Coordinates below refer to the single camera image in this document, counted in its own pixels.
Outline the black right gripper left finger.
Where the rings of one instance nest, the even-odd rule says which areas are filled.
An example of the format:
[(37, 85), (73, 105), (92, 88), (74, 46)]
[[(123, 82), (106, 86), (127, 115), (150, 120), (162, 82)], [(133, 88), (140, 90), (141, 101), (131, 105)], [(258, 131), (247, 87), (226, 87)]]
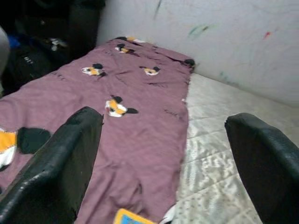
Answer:
[(70, 116), (1, 194), (1, 223), (74, 223), (92, 176), (102, 122), (90, 107)]

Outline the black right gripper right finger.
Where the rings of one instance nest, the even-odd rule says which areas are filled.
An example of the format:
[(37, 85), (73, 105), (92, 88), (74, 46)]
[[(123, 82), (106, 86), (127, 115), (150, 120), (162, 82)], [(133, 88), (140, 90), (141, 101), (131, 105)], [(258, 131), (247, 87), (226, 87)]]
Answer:
[(264, 224), (299, 222), (299, 149), (278, 128), (249, 113), (225, 129), (241, 181)]

